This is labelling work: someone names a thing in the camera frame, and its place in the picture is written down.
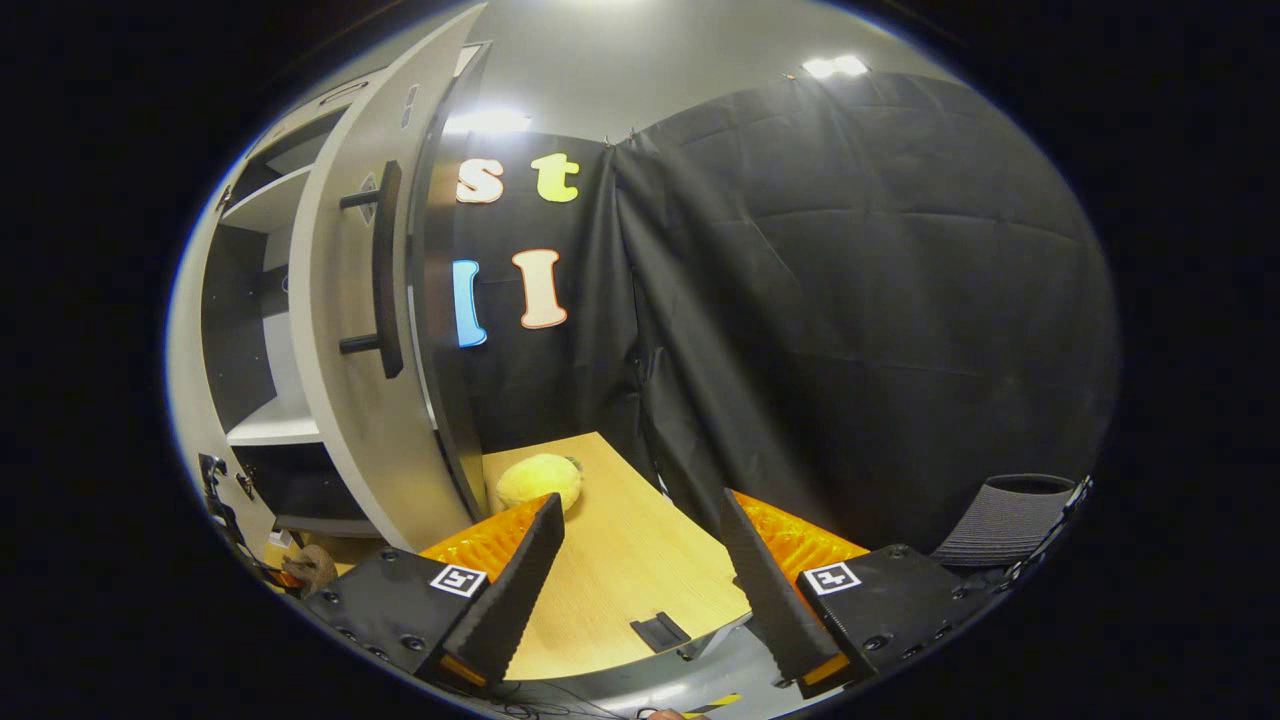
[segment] yellow stuffed toy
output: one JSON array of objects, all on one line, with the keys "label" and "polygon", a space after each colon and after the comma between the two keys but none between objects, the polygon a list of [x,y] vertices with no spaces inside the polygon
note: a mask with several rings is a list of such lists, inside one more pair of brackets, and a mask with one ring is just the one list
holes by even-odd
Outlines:
[{"label": "yellow stuffed toy", "polygon": [[558,492],[561,509],[568,512],[582,492],[582,465],[572,457],[543,452],[507,468],[498,478],[497,489],[504,507]]}]

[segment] wooden table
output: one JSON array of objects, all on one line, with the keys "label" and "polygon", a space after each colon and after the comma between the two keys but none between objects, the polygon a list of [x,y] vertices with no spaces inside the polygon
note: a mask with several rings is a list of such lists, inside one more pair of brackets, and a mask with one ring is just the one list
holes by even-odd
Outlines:
[{"label": "wooden table", "polygon": [[539,452],[576,457],[582,495],[564,518],[564,543],[507,680],[595,673],[650,657],[631,621],[658,612],[694,639],[750,612],[746,596],[732,584],[724,546],[676,510],[599,433],[485,455],[492,505],[502,473]]}]

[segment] white shelf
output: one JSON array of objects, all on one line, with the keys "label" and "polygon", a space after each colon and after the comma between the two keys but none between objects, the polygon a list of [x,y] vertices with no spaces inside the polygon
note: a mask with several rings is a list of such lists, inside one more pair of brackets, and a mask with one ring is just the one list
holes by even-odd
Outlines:
[{"label": "white shelf", "polygon": [[227,433],[230,446],[323,442],[316,421],[301,400],[275,396]]},{"label": "white shelf", "polygon": [[223,214],[219,220],[224,225],[256,232],[271,232],[288,225],[298,213],[298,200],[307,184],[311,165],[271,181],[253,195],[241,200]]}]

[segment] black curtain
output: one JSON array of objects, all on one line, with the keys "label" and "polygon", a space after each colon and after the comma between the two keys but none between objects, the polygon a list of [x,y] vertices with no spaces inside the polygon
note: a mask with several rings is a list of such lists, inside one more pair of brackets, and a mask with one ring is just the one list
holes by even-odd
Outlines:
[{"label": "black curtain", "polygon": [[[563,205],[526,169],[557,147],[582,168]],[[1119,373],[1108,273],[1066,182],[973,91],[778,81],[613,149],[486,151],[507,195],[460,205],[485,451],[599,429],[708,529],[733,487],[925,552],[987,477],[1092,466]],[[561,251],[561,328],[518,325],[509,258],[532,247]]]}]

